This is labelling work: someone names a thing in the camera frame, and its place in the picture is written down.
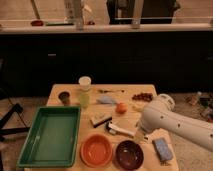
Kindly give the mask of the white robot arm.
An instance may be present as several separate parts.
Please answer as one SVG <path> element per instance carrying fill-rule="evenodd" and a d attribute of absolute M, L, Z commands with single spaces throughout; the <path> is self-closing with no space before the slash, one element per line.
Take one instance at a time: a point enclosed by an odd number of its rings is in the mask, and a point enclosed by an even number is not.
<path fill-rule="evenodd" d="M 213 124 L 173 112 L 175 101 L 167 94 L 159 94 L 146 104 L 138 120 L 138 128 L 145 134 L 165 129 L 213 152 Z"/>

